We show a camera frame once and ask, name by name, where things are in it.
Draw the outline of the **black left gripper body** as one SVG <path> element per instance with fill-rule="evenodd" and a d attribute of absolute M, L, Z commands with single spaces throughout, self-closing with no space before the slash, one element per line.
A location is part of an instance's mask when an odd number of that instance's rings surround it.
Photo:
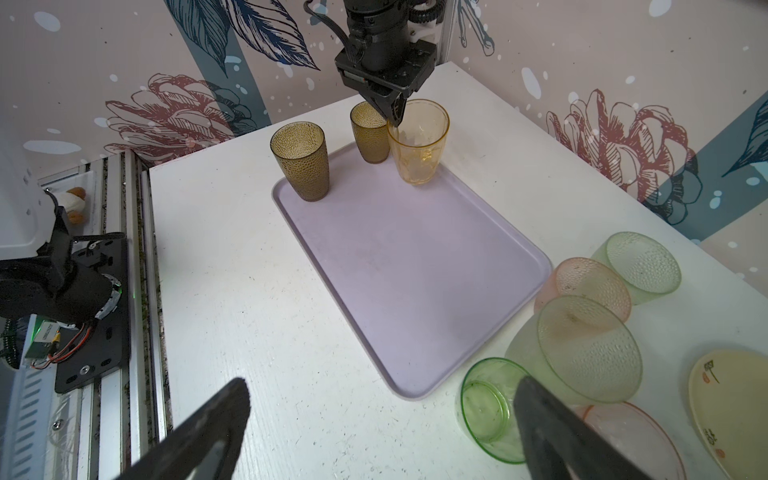
<path fill-rule="evenodd" d="M 379 114 L 384 113 L 388 100 L 402 95 L 407 98 L 417 92 L 433 73 L 437 45 L 425 40 L 410 43 L 404 58 L 394 67 L 372 72 L 355 66 L 342 50 L 335 65 L 345 86 L 357 91 Z"/>

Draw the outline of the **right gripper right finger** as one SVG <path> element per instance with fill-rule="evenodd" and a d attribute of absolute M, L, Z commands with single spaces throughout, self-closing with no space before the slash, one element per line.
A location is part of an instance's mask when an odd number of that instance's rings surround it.
<path fill-rule="evenodd" d="M 533 479 L 648 477 L 535 378 L 519 382 L 513 408 Z"/>

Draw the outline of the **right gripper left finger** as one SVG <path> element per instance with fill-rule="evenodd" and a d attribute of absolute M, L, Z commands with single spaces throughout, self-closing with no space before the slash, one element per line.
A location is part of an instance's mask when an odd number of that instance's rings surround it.
<path fill-rule="evenodd" d="M 232 379 L 119 477 L 230 479 L 240 456 L 250 410 L 246 381 Z"/>

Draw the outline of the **brown textured glass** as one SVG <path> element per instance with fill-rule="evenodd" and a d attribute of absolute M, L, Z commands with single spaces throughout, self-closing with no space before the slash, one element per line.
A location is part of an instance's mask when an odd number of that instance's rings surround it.
<path fill-rule="evenodd" d="M 363 159 L 371 164 L 384 162 L 390 153 L 386 119 L 370 103 L 362 101 L 351 110 L 350 120 Z"/>
<path fill-rule="evenodd" d="M 325 134 L 312 122 L 297 121 L 279 128 L 270 149 L 288 183 L 305 201 L 323 199 L 330 190 Z"/>

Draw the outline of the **amber yellow glass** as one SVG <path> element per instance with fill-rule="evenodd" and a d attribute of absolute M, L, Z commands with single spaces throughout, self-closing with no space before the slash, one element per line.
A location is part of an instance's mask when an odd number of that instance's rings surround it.
<path fill-rule="evenodd" d="M 447 110 L 428 99 L 409 100 L 402 122 L 387 124 L 391 154 L 406 183 L 423 185 L 435 175 L 450 124 Z"/>

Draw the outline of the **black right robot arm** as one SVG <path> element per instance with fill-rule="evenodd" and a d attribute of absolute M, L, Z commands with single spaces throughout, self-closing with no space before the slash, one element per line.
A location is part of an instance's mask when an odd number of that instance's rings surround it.
<path fill-rule="evenodd" d="M 73 239 L 58 204 L 45 208 L 44 241 L 35 254 L 1 253 L 1 315 L 30 314 L 91 323 L 120 286 L 71 257 Z M 538 380 L 524 375 L 502 405 L 512 417 L 535 479 L 644 479 L 646 473 L 580 420 Z M 188 420 L 121 473 L 123 479 L 229 479 L 238 462 L 250 414 L 242 378 L 227 383 Z"/>

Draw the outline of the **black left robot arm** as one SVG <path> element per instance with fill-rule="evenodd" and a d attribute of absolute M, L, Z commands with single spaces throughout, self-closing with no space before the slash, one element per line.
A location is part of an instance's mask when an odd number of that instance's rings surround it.
<path fill-rule="evenodd" d="M 347 0 L 344 9 L 348 30 L 330 17 L 314 11 L 308 1 L 306 13 L 326 25 L 340 40 L 335 66 L 342 83 L 355 90 L 385 120 L 397 127 L 404 118 L 409 97 L 434 71 L 436 44 L 410 40 L 409 25 L 427 24 L 443 17 L 446 3 L 407 0 Z"/>

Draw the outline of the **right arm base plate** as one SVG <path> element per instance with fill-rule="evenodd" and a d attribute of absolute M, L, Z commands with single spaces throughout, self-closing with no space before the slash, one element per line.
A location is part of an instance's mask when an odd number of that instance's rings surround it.
<path fill-rule="evenodd" d="M 83 236 L 85 246 L 72 254 L 79 269 L 113 282 L 114 309 L 101 318 L 88 316 L 86 330 L 72 346 L 72 356 L 56 365 L 54 391 L 65 394 L 121 369 L 130 358 L 131 291 L 128 241 L 122 232 Z"/>

